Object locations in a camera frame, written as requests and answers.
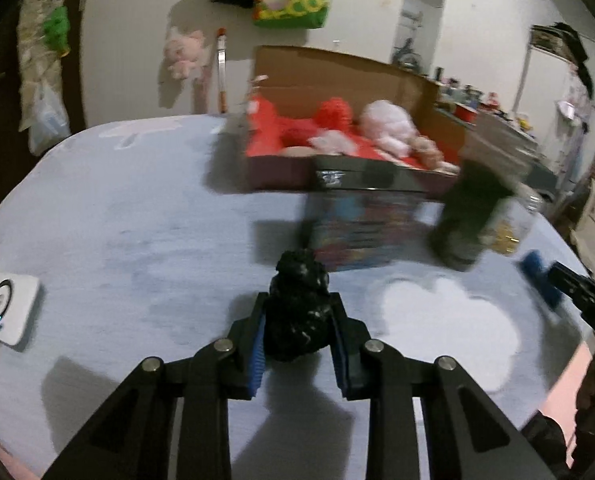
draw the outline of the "blue object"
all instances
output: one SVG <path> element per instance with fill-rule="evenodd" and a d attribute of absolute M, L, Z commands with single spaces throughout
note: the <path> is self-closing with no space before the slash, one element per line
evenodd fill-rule
<path fill-rule="evenodd" d="M 266 313 L 260 317 L 260 325 L 253 342 L 250 361 L 248 361 L 248 393 L 255 397 L 261 386 L 261 378 L 266 370 L 266 355 L 264 354 L 264 327 L 266 327 Z"/>
<path fill-rule="evenodd" d="M 527 277 L 529 283 L 539 293 L 548 307 L 552 310 L 562 301 L 563 293 L 551 285 L 546 277 L 548 269 L 545 269 L 539 251 L 531 251 L 519 263 L 519 269 Z"/>

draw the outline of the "light blue bedsheet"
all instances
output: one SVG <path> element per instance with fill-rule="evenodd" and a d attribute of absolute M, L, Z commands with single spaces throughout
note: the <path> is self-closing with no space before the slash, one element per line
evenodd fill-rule
<path fill-rule="evenodd" d="M 97 126 L 51 150 L 2 203 L 0 272 L 37 276 L 42 292 L 22 344 L 0 345 L 0 443 L 36 474 L 145 356 L 191 356 L 247 316 L 294 245 L 303 195 L 240 193 L 240 137 L 219 133 L 223 123 L 184 116 Z M 433 222 L 438 207 L 421 215 Z M 542 218 L 521 253 L 530 248 L 583 271 Z M 379 294 L 389 277 L 438 271 L 419 240 L 405 257 L 331 275 L 330 290 L 375 336 L 385 329 Z M 580 334 L 547 322 L 509 258 L 487 253 L 469 272 L 442 272 L 517 326 L 521 348 L 493 399 L 524 423 Z M 456 346 L 467 343 L 456 336 Z M 235 480 L 364 478 L 369 406 L 341 399 L 328 351 L 271 366 L 254 402 L 229 409 Z"/>

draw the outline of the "red stuffed toy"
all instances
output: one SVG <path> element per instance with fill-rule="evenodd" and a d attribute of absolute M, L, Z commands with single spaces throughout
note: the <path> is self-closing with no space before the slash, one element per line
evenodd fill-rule
<path fill-rule="evenodd" d="M 339 130 L 348 135 L 353 124 L 353 110 L 344 99 L 333 97 L 320 105 L 313 119 L 324 130 Z"/>

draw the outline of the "pink plush toy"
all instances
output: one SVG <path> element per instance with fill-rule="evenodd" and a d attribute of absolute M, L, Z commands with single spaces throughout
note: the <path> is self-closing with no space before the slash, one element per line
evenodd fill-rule
<path fill-rule="evenodd" d="M 201 30 L 189 35 L 180 34 L 176 28 L 164 46 L 164 56 L 171 63 L 168 67 L 173 79 L 187 79 L 191 71 L 199 66 L 204 52 L 204 33 Z"/>

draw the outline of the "clutter on shelf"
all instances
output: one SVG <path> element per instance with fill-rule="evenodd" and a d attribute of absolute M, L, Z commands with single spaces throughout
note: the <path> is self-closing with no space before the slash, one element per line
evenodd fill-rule
<path fill-rule="evenodd" d="M 192 70 L 202 63 L 204 57 L 204 33 L 195 30 L 181 34 L 177 27 L 168 32 L 164 45 L 164 57 L 168 60 L 168 72 L 173 79 L 188 79 Z"/>
<path fill-rule="evenodd" d="M 301 244 L 327 270 L 389 264 L 414 234 L 425 190 L 406 168 L 384 160 L 316 157 Z"/>
<path fill-rule="evenodd" d="M 436 105 L 441 110 L 469 124 L 475 124 L 478 114 L 487 112 L 512 123 L 514 128 L 532 136 L 533 128 L 530 125 L 529 116 L 523 113 L 506 113 L 500 107 L 497 93 L 489 92 L 486 99 L 482 101 L 484 92 L 470 85 L 462 88 L 459 79 L 451 77 L 438 83 L 441 90 Z"/>

